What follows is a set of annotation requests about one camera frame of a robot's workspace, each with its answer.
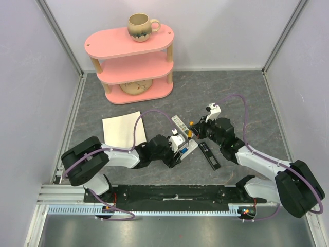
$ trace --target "black mounting plate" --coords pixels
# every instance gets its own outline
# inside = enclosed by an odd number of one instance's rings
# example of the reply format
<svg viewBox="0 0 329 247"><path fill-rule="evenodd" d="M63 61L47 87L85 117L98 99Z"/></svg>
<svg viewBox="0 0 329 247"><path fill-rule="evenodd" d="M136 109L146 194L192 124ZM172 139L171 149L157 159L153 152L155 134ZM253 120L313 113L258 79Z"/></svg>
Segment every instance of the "black mounting plate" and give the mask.
<svg viewBox="0 0 329 247"><path fill-rule="evenodd" d="M118 208L133 211L215 211L228 210L228 203L254 203L241 189L225 185L114 185L112 192L117 194ZM177 195L191 200L164 200ZM87 192L83 201L98 202ZM258 203L266 200L258 198Z"/></svg>

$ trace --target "three-tier shelf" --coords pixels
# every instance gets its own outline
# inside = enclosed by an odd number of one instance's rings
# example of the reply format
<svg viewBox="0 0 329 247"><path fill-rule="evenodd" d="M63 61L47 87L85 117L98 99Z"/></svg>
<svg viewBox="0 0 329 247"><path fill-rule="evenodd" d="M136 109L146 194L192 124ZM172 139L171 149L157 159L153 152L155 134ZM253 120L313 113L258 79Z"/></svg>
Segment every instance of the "three-tier shelf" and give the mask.
<svg viewBox="0 0 329 247"><path fill-rule="evenodd" d="M98 31L86 40L85 49L101 81L107 99L126 104L163 98L173 89L174 32L162 24L145 42L136 42L126 27ZM124 92L120 84L153 79L139 95Z"/></svg>

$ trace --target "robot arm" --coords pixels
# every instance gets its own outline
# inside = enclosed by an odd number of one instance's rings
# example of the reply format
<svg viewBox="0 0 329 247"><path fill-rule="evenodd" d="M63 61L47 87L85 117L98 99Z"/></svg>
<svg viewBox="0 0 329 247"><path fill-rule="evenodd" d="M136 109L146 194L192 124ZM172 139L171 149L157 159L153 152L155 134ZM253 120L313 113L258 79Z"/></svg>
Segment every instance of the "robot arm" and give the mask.
<svg viewBox="0 0 329 247"><path fill-rule="evenodd" d="M106 176L100 173L105 166L123 166L138 169L146 167L151 161L162 160L169 168L173 168L183 159L178 147L184 139L178 135L176 129L173 135L164 137L157 135L148 143L142 143L130 151L129 148L116 148L102 144L97 137L92 136L82 143L66 151L62 156L64 168L72 186L83 185L93 190L97 195L111 195L112 187ZM94 155L70 168L86 154L97 150Z"/></svg>
<svg viewBox="0 0 329 247"><path fill-rule="evenodd" d="M221 112L219 106L210 104L206 109L210 114L202 117L199 123L190 127L197 138L211 139L220 146L221 153L227 160L249 167L269 178L269 180L261 180L247 176L242 179L245 183L245 192L250 197L281 203L290 214L297 218L301 218L310 211L317 204L315 196L295 174L279 165L283 164L302 175L311 184L319 198L323 200L324 192L304 162L300 160L294 163L281 161L254 150L250 145L248 148L242 140L236 137L230 119L216 119Z"/></svg>

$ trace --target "wooden shelf leg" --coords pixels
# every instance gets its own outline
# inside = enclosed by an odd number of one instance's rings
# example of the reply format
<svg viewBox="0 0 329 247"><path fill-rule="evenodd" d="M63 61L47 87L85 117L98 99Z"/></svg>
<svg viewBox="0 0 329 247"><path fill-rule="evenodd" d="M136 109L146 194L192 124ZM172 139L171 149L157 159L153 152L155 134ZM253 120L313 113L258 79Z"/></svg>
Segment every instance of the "wooden shelf leg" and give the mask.
<svg viewBox="0 0 329 247"><path fill-rule="evenodd" d="M167 62L172 62L172 61L173 61L173 44L171 44L167 48ZM173 83L173 72L172 71L167 75L167 83L168 84Z"/></svg>
<svg viewBox="0 0 329 247"><path fill-rule="evenodd" d="M167 62L173 61L173 44L167 48Z"/></svg>
<svg viewBox="0 0 329 247"><path fill-rule="evenodd" d="M101 83L102 83L102 86L103 86L105 92L106 92L107 94L110 94L110 93L111 93L111 86L110 86L110 85L107 85L107 84L105 84L105 83L103 83L103 82L101 82Z"/></svg>
<svg viewBox="0 0 329 247"><path fill-rule="evenodd" d="M173 72L172 71L167 75L167 83L168 84L173 83Z"/></svg>
<svg viewBox="0 0 329 247"><path fill-rule="evenodd" d="M92 58L92 57L90 57L90 59L91 59L92 62L93 62L93 65L94 65L94 67L95 67L96 72L99 73L99 74L102 73L103 70L102 70L101 65L99 64L98 59L96 59L96 58Z"/></svg>

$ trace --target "mug handle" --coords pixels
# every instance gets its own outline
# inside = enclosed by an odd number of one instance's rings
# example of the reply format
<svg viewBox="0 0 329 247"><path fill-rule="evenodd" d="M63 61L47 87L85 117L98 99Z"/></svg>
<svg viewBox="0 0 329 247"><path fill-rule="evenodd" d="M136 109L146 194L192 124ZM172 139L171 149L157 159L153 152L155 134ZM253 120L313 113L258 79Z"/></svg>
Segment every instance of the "mug handle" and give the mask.
<svg viewBox="0 0 329 247"><path fill-rule="evenodd" d="M153 22L156 22L156 23L159 24L159 26L157 28L152 28L152 32L156 32L156 31L159 31L160 30L161 23L160 23L160 21L158 19L151 19L150 22L151 22L151 25L152 25Z"/></svg>

